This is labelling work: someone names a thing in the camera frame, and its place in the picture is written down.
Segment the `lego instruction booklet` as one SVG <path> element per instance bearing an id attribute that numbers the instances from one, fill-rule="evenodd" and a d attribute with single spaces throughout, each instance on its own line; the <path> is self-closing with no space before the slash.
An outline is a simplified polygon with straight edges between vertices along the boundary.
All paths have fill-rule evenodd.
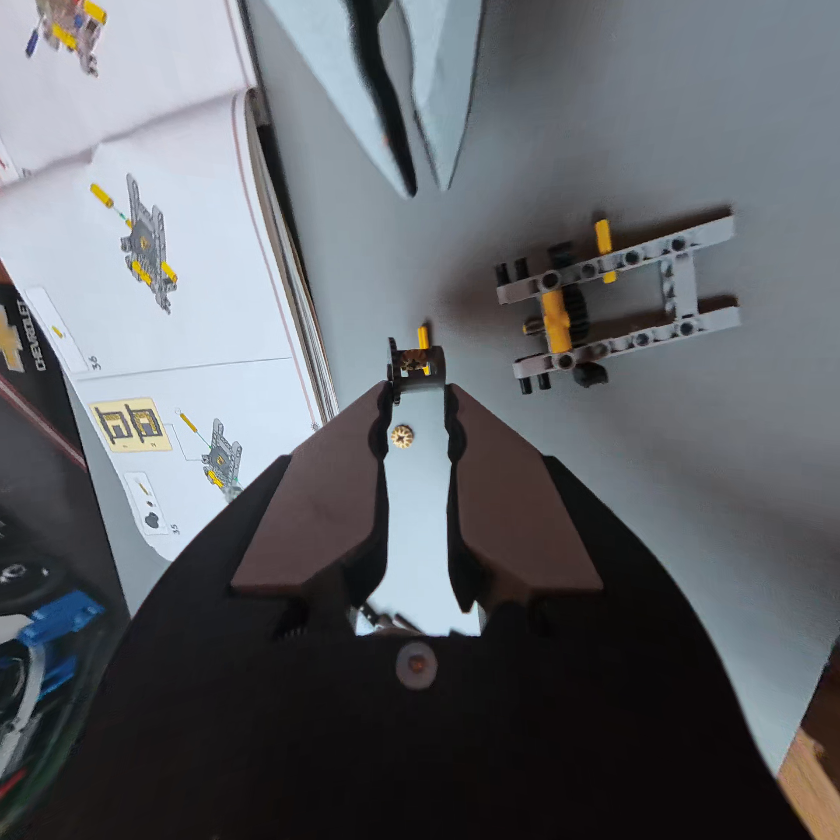
<path id="1" fill-rule="evenodd" d="M 339 411 L 239 2 L 2 2 L 2 262 L 163 560 Z"/>

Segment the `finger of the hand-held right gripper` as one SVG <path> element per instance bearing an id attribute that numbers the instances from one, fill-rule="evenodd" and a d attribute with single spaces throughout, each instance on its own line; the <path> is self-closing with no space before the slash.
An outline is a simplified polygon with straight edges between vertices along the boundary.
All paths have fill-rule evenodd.
<path id="1" fill-rule="evenodd" d="M 442 192 L 455 177 L 475 84 L 481 1 L 378 2 L 383 15 L 395 5 L 411 49 L 413 114 L 434 181 Z M 405 121 L 388 70 L 381 66 L 377 116 L 381 120 L 382 169 L 398 193 L 417 190 Z"/>
<path id="2" fill-rule="evenodd" d="M 411 147 L 379 34 L 391 2 L 268 1 L 266 5 L 379 172 L 399 196 L 415 196 Z"/>

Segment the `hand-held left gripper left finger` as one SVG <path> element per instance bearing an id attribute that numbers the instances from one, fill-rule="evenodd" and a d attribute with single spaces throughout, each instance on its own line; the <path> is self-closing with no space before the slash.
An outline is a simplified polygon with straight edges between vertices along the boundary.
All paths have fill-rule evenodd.
<path id="1" fill-rule="evenodd" d="M 387 564 L 392 408 L 380 381 L 293 450 L 231 580 L 237 593 L 305 597 L 338 573 L 351 606 L 368 600 Z"/>

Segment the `dark grey lego differential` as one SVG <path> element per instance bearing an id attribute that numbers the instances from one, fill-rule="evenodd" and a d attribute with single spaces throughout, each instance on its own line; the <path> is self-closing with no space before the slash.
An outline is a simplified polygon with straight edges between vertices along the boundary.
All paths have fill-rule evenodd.
<path id="1" fill-rule="evenodd" d="M 401 350 L 393 337 L 388 339 L 386 380 L 392 389 L 393 405 L 409 393 L 442 389 L 446 384 L 446 358 L 442 346 Z"/>

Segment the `grey lego frame assembly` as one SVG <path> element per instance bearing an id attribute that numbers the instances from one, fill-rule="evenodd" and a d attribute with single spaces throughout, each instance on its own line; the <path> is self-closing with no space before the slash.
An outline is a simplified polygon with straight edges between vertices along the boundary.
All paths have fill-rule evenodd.
<path id="1" fill-rule="evenodd" d="M 599 218 L 602 216 L 596 215 L 595 221 Z M 697 254 L 727 243 L 736 234 L 736 215 L 731 208 L 619 248 L 614 246 L 612 228 L 611 233 L 612 253 L 605 257 L 599 256 L 595 242 L 594 254 L 578 259 L 573 243 L 563 241 L 547 248 L 544 268 L 532 269 L 525 256 L 495 265 L 501 306 L 525 301 L 539 305 L 539 312 L 525 319 L 521 330 L 529 338 L 539 338 L 545 349 L 512 364 L 521 394 L 530 395 L 535 388 L 548 391 L 554 375 L 568 375 L 584 389 L 605 385 L 610 379 L 606 363 L 612 358 L 741 324 L 736 297 L 700 298 L 697 284 Z M 659 309 L 612 320 L 594 319 L 587 287 L 614 290 L 622 280 L 647 269 L 655 270 L 658 277 Z M 614 283 L 603 282 L 604 270 L 616 272 Z"/>

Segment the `black lego set box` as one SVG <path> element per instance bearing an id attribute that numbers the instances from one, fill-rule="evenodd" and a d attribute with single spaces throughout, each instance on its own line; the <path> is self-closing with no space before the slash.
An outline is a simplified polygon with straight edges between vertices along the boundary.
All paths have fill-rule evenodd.
<path id="1" fill-rule="evenodd" d="M 129 620 L 60 363 L 2 269 L 2 838 L 25 837 Z"/>

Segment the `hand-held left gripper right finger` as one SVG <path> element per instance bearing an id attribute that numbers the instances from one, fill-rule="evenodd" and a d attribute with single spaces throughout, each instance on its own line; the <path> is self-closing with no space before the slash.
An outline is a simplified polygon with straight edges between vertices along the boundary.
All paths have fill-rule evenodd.
<path id="1" fill-rule="evenodd" d="M 445 428 L 448 575 L 460 610 L 601 593 L 539 450 L 455 384 L 445 387 Z"/>

